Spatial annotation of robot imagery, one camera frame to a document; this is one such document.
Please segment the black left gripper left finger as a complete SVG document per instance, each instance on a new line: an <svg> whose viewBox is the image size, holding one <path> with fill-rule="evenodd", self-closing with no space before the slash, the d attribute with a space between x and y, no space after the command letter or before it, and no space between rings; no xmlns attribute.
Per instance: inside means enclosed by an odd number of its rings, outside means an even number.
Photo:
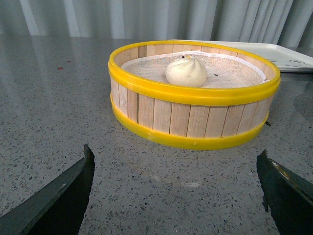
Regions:
<svg viewBox="0 0 313 235"><path fill-rule="evenodd" d="M84 157L0 218L2 235L76 235L89 203L95 162L87 144Z"/></svg>

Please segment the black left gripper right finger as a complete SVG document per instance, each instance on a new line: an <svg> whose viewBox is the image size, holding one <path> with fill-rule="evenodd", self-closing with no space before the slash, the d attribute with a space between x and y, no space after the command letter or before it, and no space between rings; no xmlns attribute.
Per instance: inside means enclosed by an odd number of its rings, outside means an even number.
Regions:
<svg viewBox="0 0 313 235"><path fill-rule="evenodd" d="M257 156L263 206L281 235L313 233L313 184L267 157Z"/></svg>

